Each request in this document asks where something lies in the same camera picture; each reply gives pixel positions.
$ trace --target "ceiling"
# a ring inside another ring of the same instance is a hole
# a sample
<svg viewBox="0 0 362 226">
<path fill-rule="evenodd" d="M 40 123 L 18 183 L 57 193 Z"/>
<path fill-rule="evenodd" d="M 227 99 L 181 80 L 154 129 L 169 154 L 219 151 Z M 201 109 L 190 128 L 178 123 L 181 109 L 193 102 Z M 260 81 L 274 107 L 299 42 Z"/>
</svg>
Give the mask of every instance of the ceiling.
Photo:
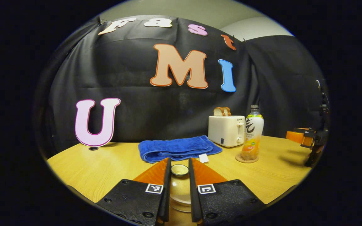
<svg viewBox="0 0 362 226">
<path fill-rule="evenodd" d="M 129 0 L 101 13 L 102 20 L 137 15 L 167 15 L 221 29 L 252 17 L 266 17 L 234 0 Z"/>
</svg>

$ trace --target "table surface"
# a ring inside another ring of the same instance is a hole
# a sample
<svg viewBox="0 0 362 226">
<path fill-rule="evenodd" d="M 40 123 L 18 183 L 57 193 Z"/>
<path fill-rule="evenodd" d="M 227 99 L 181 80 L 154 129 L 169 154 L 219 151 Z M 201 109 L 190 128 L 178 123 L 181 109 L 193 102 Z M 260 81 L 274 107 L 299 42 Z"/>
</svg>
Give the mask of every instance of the table surface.
<svg viewBox="0 0 362 226">
<path fill-rule="evenodd" d="M 91 151 L 79 143 L 47 162 L 63 183 L 96 203 L 120 180 L 132 180 L 154 165 L 141 159 L 138 144 L 108 143 Z M 262 136 L 259 160 L 255 163 L 240 163 L 235 159 L 242 145 L 218 146 L 223 151 L 209 155 L 205 164 L 227 180 L 240 179 L 265 204 L 300 183 L 311 170 L 304 166 L 310 150 L 287 139 Z M 172 161 L 174 164 L 188 166 L 188 160 Z M 191 222 L 190 213 L 170 207 L 169 214 L 170 222 L 166 225 L 196 225 Z"/>
</svg>

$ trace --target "letter m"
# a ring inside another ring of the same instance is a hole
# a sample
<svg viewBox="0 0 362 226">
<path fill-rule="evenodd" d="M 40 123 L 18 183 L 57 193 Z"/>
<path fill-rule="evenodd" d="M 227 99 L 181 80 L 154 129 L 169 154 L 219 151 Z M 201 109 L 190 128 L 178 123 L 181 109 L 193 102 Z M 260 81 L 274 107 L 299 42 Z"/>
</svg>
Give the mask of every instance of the letter m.
<svg viewBox="0 0 362 226">
<path fill-rule="evenodd" d="M 181 86 L 187 78 L 188 72 L 191 76 L 187 81 L 189 87 L 196 89 L 205 89 L 208 84 L 205 80 L 205 58 L 206 54 L 197 50 L 189 52 L 183 60 L 174 46 L 168 44 L 155 44 L 154 48 L 158 51 L 157 68 L 155 77 L 151 78 L 151 84 L 154 86 L 169 86 L 173 80 L 168 76 L 170 68 L 175 81 Z"/>
</svg>

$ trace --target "blue towel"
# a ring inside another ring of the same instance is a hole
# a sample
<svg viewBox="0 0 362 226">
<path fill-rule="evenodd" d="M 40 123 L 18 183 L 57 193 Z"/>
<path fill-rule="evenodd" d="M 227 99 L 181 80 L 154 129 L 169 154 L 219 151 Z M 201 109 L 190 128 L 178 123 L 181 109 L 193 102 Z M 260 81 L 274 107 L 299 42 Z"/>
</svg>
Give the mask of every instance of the blue towel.
<svg viewBox="0 0 362 226">
<path fill-rule="evenodd" d="M 160 162 L 168 157 L 180 161 L 198 158 L 203 153 L 211 155 L 222 151 L 205 135 L 175 140 L 145 140 L 139 143 L 138 147 L 140 157 L 148 163 Z"/>
</svg>

